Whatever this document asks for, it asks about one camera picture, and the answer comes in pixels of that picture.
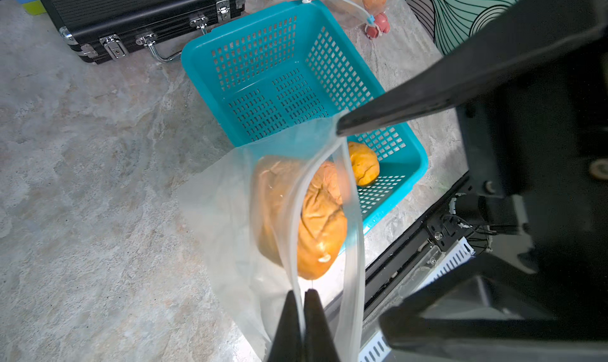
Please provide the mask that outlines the pink small toy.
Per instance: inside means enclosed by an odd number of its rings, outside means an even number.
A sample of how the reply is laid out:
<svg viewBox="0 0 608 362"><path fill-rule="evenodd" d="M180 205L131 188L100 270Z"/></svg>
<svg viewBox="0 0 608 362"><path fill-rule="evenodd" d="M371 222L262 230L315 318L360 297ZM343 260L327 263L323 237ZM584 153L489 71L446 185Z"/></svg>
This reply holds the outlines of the pink small toy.
<svg viewBox="0 0 608 362"><path fill-rule="evenodd" d="M390 32L390 23L387 15L384 12L374 17L374 23L372 25L367 24L365 26L365 33L369 39L377 39L382 37L384 34Z"/></svg>

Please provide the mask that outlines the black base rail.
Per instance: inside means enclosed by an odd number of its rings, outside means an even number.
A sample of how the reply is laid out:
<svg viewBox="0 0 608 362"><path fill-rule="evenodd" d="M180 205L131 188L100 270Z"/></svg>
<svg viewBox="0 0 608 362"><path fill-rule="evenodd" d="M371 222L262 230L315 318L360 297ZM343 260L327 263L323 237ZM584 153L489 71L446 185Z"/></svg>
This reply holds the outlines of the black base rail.
<svg viewBox="0 0 608 362"><path fill-rule="evenodd" d="M470 230L459 227L456 219L449 216L449 203L457 194L472 191L470 175L466 173L366 268L364 318L423 257L434 250L447 252L461 238L470 236Z"/></svg>

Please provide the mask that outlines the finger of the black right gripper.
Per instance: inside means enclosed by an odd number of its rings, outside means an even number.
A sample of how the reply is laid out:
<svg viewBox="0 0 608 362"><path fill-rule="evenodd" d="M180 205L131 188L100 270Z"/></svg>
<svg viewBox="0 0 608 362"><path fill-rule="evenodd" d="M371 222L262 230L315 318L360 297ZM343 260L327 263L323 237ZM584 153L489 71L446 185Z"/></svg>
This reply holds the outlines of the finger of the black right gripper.
<svg viewBox="0 0 608 362"><path fill-rule="evenodd" d="M483 255L386 310L397 351L462 361L605 361L607 308L544 273Z"/></svg>

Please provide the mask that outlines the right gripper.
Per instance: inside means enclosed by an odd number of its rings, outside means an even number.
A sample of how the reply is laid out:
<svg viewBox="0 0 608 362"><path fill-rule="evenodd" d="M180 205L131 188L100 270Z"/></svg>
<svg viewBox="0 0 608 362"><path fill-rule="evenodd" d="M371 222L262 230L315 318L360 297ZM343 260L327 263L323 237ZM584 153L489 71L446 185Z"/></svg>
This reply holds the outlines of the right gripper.
<svg viewBox="0 0 608 362"><path fill-rule="evenodd" d="M424 72L345 115L337 135L465 103L457 116L477 191L522 198L541 272L605 286L606 33L607 0L520 0Z"/></svg>

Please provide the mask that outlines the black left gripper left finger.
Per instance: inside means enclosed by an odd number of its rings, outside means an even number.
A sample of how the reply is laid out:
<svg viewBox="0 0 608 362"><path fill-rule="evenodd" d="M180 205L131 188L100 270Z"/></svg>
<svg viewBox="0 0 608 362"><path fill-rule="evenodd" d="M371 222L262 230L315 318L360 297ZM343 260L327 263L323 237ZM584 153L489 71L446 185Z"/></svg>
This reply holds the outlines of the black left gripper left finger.
<svg viewBox="0 0 608 362"><path fill-rule="evenodd" d="M302 361L302 336L299 313L293 291L288 292L283 305L267 362Z"/></svg>

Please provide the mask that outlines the teal plastic basket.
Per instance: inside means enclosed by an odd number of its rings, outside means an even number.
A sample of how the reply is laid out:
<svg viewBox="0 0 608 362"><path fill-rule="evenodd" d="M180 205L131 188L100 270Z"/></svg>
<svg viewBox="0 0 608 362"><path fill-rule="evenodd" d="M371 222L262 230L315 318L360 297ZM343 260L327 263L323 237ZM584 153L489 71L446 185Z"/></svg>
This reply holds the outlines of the teal plastic basket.
<svg viewBox="0 0 608 362"><path fill-rule="evenodd" d="M278 4L224 24L191 41L182 65L235 147L355 110L385 92L321 1ZM358 188L368 238L424 176L428 157L407 123L348 140L367 145L380 164L378 181ZM223 192L209 192L219 180L182 186L180 206L192 229L228 219Z"/></svg>

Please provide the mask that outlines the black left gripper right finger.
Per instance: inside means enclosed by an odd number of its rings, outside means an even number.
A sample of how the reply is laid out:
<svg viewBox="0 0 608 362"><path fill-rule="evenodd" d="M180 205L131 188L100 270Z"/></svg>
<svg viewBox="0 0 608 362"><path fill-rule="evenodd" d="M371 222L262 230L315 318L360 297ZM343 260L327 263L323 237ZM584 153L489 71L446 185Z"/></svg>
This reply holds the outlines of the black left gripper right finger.
<svg viewBox="0 0 608 362"><path fill-rule="evenodd" d="M304 300L304 358L308 362L340 360L318 292L309 289Z"/></svg>

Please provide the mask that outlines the black aluminium case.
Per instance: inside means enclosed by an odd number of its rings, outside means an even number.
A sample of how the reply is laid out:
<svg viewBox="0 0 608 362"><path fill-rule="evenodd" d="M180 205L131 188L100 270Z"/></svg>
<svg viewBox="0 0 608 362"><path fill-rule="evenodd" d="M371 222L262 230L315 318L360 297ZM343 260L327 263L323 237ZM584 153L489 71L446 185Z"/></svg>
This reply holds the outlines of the black aluminium case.
<svg viewBox="0 0 608 362"><path fill-rule="evenodd" d="M82 61L101 64L146 49L161 63L156 45L227 23L245 0L41 0L63 41Z"/></svg>

